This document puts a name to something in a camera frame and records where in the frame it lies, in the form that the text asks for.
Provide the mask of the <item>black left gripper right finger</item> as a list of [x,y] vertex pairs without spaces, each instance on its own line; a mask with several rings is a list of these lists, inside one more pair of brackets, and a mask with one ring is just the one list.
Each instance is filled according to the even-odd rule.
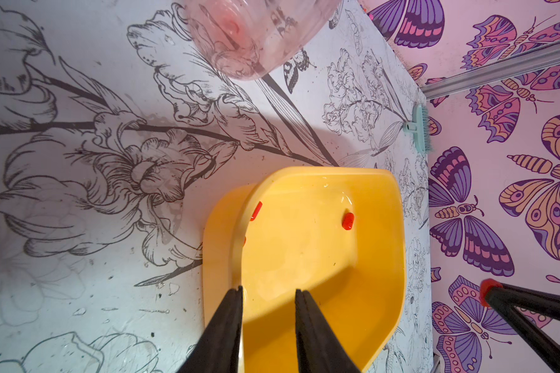
[[359,373],[311,293],[297,289],[295,306],[299,372]]

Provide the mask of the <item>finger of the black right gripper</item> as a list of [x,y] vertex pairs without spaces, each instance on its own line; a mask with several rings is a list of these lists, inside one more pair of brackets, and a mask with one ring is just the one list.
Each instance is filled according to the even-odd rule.
[[493,288],[487,295],[490,308],[497,312],[507,323],[524,314],[519,309],[536,312],[551,319],[560,321],[560,295],[552,295],[510,284],[502,284],[502,288]]
[[516,308],[535,311],[560,321],[560,303],[541,304],[492,302],[490,306],[517,332],[524,342],[553,372],[560,372],[560,344],[536,327]]

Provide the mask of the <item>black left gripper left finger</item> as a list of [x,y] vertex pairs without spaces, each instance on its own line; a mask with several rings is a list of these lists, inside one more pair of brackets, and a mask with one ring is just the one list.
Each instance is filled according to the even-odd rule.
[[230,289],[178,373],[239,371],[244,290]]

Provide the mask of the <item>yellow plastic storage tray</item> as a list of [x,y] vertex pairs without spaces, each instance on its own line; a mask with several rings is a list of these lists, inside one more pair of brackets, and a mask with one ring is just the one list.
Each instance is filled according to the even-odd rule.
[[[355,215],[350,231],[342,228],[347,211]],[[346,354],[366,371],[401,318],[405,247],[401,194],[389,171],[281,169],[231,190],[208,217],[204,318],[241,286],[239,370],[295,372],[295,294],[308,291]]]

